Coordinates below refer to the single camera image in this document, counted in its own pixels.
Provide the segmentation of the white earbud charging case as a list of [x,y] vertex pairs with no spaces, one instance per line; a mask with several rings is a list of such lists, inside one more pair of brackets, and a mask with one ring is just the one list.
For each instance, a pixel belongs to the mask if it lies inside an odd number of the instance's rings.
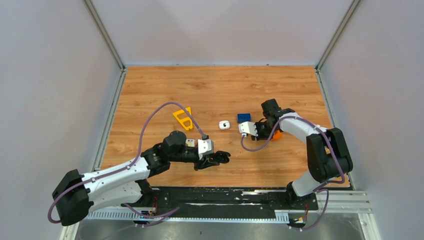
[[228,120],[222,120],[218,123],[218,127],[220,130],[228,130],[231,127],[231,124]]

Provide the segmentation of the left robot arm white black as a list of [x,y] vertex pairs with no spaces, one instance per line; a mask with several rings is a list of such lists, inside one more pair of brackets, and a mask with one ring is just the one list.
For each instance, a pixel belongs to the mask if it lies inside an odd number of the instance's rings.
[[192,163],[198,171],[230,161],[230,153],[215,151],[208,136],[194,146],[186,142],[183,132],[173,131],[162,142],[119,165],[87,173],[68,171],[52,193],[48,220],[70,226],[103,208],[135,202],[146,207],[153,201],[147,179],[169,170],[172,162]]

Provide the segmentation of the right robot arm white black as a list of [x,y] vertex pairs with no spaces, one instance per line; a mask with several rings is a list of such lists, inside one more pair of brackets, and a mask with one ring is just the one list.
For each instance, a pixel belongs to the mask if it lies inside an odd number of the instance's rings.
[[242,137],[269,143],[278,134],[288,133],[306,145],[307,170],[286,186],[286,204],[298,209],[327,184],[343,184],[353,162],[344,134],[337,127],[313,124],[291,108],[281,108],[276,99],[261,104],[263,119],[239,124]]

